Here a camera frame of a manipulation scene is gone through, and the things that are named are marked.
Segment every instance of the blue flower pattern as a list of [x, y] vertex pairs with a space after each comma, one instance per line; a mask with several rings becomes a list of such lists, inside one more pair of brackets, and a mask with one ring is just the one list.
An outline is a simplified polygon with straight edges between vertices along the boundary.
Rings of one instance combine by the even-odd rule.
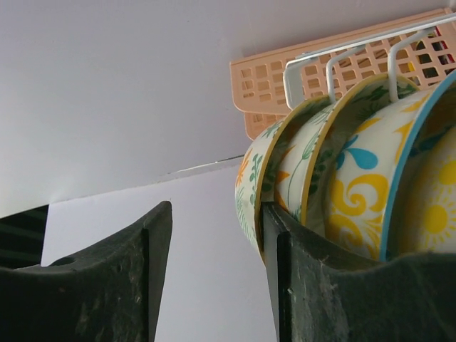
[[358, 135], [355, 135], [343, 145], [341, 153], [336, 158], [336, 170], [339, 170], [345, 162], [346, 153], [351, 154], [357, 166], [363, 170], [372, 170], [377, 166], [378, 158], [371, 151], [350, 147], [357, 139]]

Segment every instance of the patterned bowl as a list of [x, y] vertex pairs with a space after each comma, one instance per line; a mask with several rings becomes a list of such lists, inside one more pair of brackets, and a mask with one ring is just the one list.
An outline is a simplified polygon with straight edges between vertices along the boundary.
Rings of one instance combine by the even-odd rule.
[[330, 103], [328, 96], [312, 98], [260, 134], [250, 145], [236, 178], [236, 211], [241, 228], [263, 257], [259, 228], [260, 203], [272, 200], [277, 160], [293, 134], [315, 113]]
[[456, 127], [430, 151], [413, 179], [398, 240], [398, 254], [456, 252]]
[[[390, 103], [388, 89], [387, 74], [361, 81], [302, 125], [282, 155], [274, 199], [294, 219], [321, 236], [324, 219], [320, 189], [326, 184], [326, 171], [353, 131]], [[417, 89], [407, 78], [398, 79], [400, 97]]]
[[[413, 146], [435, 141], [432, 137], [442, 135], [442, 129], [455, 121], [455, 79], [453, 72], [440, 84], [379, 110], [358, 127], [338, 155], [328, 186], [326, 238], [362, 256], [386, 260], [390, 218], [405, 162]], [[428, 121], [424, 130], [429, 134], [418, 135], [435, 110], [448, 115], [431, 115], [438, 120]]]

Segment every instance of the blue rim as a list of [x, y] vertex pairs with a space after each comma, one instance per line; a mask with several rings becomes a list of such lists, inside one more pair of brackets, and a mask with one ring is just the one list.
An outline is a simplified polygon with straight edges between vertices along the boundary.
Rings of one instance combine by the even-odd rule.
[[396, 166], [393, 181], [391, 182], [390, 193], [388, 194], [388, 201], [386, 202], [385, 207], [385, 214], [383, 216], [383, 225], [382, 225], [382, 234], [380, 238], [380, 260], [387, 261], [387, 246], [388, 246], [388, 233], [390, 230], [390, 220], [391, 220], [391, 213], [393, 211], [394, 199], [396, 196], [396, 192], [398, 191], [399, 181], [402, 176], [402, 171], [404, 170], [405, 163], [407, 162], [408, 155], [412, 150], [413, 143], [423, 126], [426, 118], [429, 116], [432, 107], [437, 103], [440, 99], [442, 94], [452, 85], [453, 82], [456, 81], [456, 70], [451, 72], [445, 80], [440, 82], [437, 88], [432, 92], [430, 97], [426, 100], [426, 102], [422, 105], [420, 109], [420, 113], [415, 121], [415, 124], [412, 126], [410, 130], [410, 134], [405, 141], [404, 148], [402, 153], [400, 154], [398, 164]]

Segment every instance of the ceramic bowl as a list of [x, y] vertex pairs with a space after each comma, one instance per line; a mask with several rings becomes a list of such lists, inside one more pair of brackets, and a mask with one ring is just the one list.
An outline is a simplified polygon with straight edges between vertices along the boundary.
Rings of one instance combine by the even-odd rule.
[[422, 141], [416, 139], [431, 110], [448, 115], [434, 115], [438, 120], [430, 121], [429, 127], [452, 125], [455, 76], [451, 73], [432, 88], [379, 110], [356, 129], [336, 159], [328, 186], [326, 238], [362, 256], [386, 260], [390, 218], [405, 162], [413, 145], [432, 140], [424, 135]]
[[430, 151], [412, 181], [398, 236], [399, 254], [456, 252], [456, 126]]
[[[346, 139], [368, 117], [390, 103], [388, 76], [373, 76], [352, 87], [340, 100], [301, 126], [282, 155], [274, 199], [294, 219], [324, 235], [323, 196], [328, 166]], [[401, 97], [417, 90], [398, 79]]]
[[280, 153], [298, 128], [330, 103], [328, 96], [312, 98], [277, 121], [250, 145], [242, 160], [235, 184], [236, 211], [247, 239], [262, 256], [263, 242], [259, 229], [261, 199], [271, 197]]

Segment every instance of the beige plastic basket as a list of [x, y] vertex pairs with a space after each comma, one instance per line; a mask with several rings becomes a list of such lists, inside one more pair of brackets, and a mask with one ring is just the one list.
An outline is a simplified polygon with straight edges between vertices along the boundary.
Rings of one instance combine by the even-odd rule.
[[[233, 101], [234, 105], [244, 112], [247, 135], [254, 139], [266, 127], [289, 113], [282, 76], [286, 63], [296, 56], [449, 13], [452, 13], [451, 9], [437, 9], [231, 62]], [[365, 50], [336, 64], [333, 69], [336, 95], [343, 95], [350, 87], [368, 76], [386, 72], [390, 47], [412, 34], [368, 44]], [[315, 64], [302, 68], [301, 77], [306, 98], [327, 93], [326, 62], [335, 55], [323, 55]], [[435, 33], [399, 51], [397, 59], [400, 72], [421, 88], [443, 80], [456, 68], [456, 25], [450, 23], [438, 26]]]

